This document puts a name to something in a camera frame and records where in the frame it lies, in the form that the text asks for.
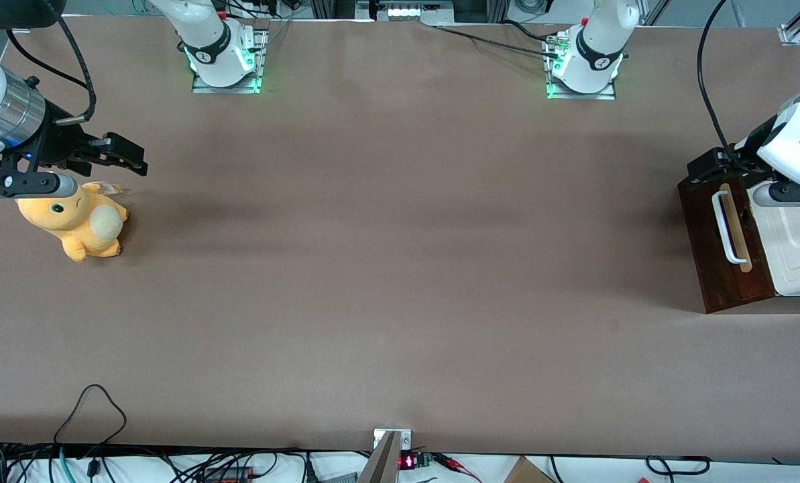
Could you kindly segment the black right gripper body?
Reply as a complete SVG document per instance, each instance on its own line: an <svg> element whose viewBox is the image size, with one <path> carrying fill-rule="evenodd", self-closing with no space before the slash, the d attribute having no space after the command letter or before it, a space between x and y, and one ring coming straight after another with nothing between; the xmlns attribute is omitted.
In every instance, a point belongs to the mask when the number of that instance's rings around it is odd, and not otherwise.
<svg viewBox="0 0 800 483"><path fill-rule="evenodd" d="M56 167L81 176L91 175L91 169L71 169L71 153L80 149L101 151L100 147L93 144L99 139L88 135L77 123L56 125L56 120L68 117L65 110L45 101L45 114L39 129L17 147L17 153L31 163L31 171L41 167Z"/></svg>

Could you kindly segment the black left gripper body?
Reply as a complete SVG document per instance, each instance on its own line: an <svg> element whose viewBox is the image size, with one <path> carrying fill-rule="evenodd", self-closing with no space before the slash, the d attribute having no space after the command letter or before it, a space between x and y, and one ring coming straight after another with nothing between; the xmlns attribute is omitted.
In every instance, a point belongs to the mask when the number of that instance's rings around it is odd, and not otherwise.
<svg viewBox="0 0 800 483"><path fill-rule="evenodd" d="M730 165L731 171L735 168L761 168L768 171L768 180L766 181L773 182L777 180L774 168L771 168L770 165L756 153L764 142L767 141L768 135L773 131L776 120L777 116L773 115L770 119L765 120L764 123L761 123L761 125L753 129L743 140L740 140L736 144L728 144L726 153L732 162ZM733 178L741 177L732 175L730 178L726 178L726 180L733 180Z"/></svg>

